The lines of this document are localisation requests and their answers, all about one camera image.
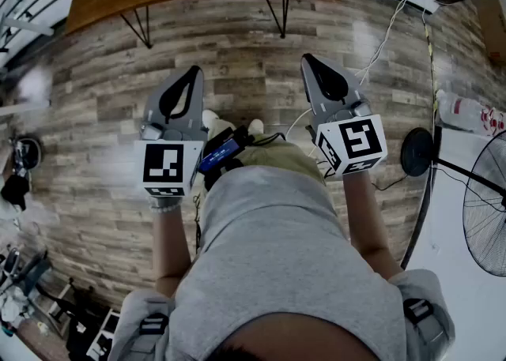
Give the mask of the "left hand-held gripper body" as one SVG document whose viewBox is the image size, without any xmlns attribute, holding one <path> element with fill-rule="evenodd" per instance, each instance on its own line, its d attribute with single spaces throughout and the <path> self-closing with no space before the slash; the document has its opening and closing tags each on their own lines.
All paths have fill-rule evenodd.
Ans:
<svg viewBox="0 0 506 361">
<path fill-rule="evenodd" d="M 152 197 L 189 195 L 206 141 L 200 114 L 145 115 L 140 139 L 134 143 L 137 184 Z"/>
</svg>

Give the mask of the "white plastic bottle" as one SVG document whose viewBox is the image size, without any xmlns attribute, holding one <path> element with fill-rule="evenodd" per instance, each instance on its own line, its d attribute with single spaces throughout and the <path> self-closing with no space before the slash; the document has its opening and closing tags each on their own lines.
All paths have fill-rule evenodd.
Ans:
<svg viewBox="0 0 506 361">
<path fill-rule="evenodd" d="M 436 103 L 440 120 L 446 125 L 488 137 L 506 131 L 506 113 L 495 107 L 442 89 L 436 92 Z"/>
</svg>

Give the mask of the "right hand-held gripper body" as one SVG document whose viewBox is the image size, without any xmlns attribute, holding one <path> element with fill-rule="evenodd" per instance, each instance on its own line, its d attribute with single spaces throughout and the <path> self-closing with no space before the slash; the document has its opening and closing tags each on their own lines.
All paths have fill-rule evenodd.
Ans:
<svg viewBox="0 0 506 361">
<path fill-rule="evenodd" d="M 315 146 L 330 165 L 331 176 L 368 171 L 387 158 L 381 117 L 365 100 L 328 113 L 317 124 Z"/>
</svg>

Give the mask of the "person's grey t-shirt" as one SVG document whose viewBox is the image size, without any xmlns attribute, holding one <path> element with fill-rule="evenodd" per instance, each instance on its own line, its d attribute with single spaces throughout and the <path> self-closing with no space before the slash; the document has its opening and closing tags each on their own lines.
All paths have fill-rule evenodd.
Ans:
<svg viewBox="0 0 506 361">
<path fill-rule="evenodd" d="M 176 293 L 123 302 L 108 361 L 128 361 L 147 302 L 171 306 L 164 361 L 440 361 L 455 327 L 435 273 L 385 280 L 344 236 L 321 182 L 275 167 L 221 176 L 202 210 L 202 249 Z M 426 299 L 448 334 L 419 355 L 406 299 Z"/>
</svg>

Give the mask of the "black waist pouch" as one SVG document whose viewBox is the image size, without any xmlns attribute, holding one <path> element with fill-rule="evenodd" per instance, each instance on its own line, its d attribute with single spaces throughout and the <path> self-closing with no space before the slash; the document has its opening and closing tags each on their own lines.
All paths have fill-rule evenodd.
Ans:
<svg viewBox="0 0 506 361">
<path fill-rule="evenodd" d="M 222 175 L 225 175 L 227 172 L 240 168 L 242 166 L 243 163 L 235 157 L 232 159 L 227 159 L 225 162 L 215 165 L 210 171 L 207 171 L 204 174 L 204 187 L 206 191 L 210 191 L 213 185 Z"/>
</svg>

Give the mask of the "person's right forearm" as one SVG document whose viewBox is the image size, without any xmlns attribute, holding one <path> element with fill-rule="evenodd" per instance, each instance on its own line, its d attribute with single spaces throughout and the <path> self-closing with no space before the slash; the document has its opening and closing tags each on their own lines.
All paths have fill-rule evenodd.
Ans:
<svg viewBox="0 0 506 361">
<path fill-rule="evenodd" d="M 351 244 L 369 266 L 385 280 L 402 272 L 390 252 L 387 228 L 383 222 L 369 173 L 343 175 Z"/>
</svg>

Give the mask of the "person's khaki trousers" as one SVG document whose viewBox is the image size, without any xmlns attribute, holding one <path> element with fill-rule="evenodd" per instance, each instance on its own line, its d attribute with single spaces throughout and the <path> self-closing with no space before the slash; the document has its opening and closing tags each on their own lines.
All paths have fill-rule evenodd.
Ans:
<svg viewBox="0 0 506 361">
<path fill-rule="evenodd" d="M 211 130 L 208 130 L 208 141 L 216 137 L 221 131 L 236 126 L 224 119 L 217 119 Z M 247 146 L 235 158 L 239 159 L 244 166 L 267 166 L 295 171 L 307 175 L 317 182 L 323 183 L 323 176 L 316 162 L 308 157 L 300 147 L 284 141 L 282 138 L 263 143 L 261 146 Z"/>
</svg>

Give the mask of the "black pedestal fan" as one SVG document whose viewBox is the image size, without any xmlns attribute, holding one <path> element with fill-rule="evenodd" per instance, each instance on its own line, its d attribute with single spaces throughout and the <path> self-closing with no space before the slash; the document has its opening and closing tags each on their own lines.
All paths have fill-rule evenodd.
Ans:
<svg viewBox="0 0 506 361">
<path fill-rule="evenodd" d="M 439 158 L 430 132 L 416 128 L 402 144 L 400 164 L 412 177 L 447 168 L 467 177 L 463 198 L 467 249 L 481 269 L 506 277 L 506 130 L 485 145 L 469 171 Z"/>
</svg>

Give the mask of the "person's left forearm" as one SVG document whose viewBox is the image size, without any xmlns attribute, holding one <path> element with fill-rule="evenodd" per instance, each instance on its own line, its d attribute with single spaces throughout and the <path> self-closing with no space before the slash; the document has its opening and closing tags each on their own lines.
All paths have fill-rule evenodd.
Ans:
<svg viewBox="0 0 506 361">
<path fill-rule="evenodd" d="M 172 297 L 192 266 L 183 226 L 181 197 L 150 197 L 153 213 L 155 289 Z"/>
</svg>

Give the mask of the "brown cardboard box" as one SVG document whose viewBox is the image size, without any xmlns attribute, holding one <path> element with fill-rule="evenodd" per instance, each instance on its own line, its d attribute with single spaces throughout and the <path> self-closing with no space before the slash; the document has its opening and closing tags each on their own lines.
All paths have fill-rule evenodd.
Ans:
<svg viewBox="0 0 506 361">
<path fill-rule="evenodd" d="M 491 62 L 506 66 L 506 0 L 474 0 Z"/>
</svg>

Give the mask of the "black hairpin table leg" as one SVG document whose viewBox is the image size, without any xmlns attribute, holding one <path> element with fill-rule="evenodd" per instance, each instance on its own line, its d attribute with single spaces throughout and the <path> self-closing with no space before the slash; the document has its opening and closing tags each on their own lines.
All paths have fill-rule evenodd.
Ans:
<svg viewBox="0 0 506 361">
<path fill-rule="evenodd" d="M 151 49 L 153 47 L 150 36 L 150 17 L 148 6 L 144 7 L 143 18 L 141 18 L 137 9 L 133 10 L 134 23 L 126 16 L 125 13 L 121 13 L 119 16 L 147 49 Z"/>
<path fill-rule="evenodd" d="M 276 13 L 274 11 L 271 1 L 270 0 L 265 0 L 265 1 L 269 7 L 272 18 L 274 19 L 274 22 L 278 28 L 280 38 L 284 39 L 286 37 L 286 27 L 287 27 L 287 19 L 288 19 L 288 12 L 289 12 L 289 0 L 281 0 L 281 20 L 278 19 L 278 16 L 276 15 Z"/>
</svg>

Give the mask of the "black device with blue screen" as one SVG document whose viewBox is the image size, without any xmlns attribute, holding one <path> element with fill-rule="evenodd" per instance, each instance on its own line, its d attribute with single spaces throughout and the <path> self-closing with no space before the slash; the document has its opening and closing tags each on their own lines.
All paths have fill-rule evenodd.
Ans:
<svg viewBox="0 0 506 361">
<path fill-rule="evenodd" d="M 253 141 L 254 136 L 245 126 L 234 130 L 231 127 L 226 128 L 207 141 L 199 164 L 199 172 L 208 175 L 222 169 Z"/>
</svg>

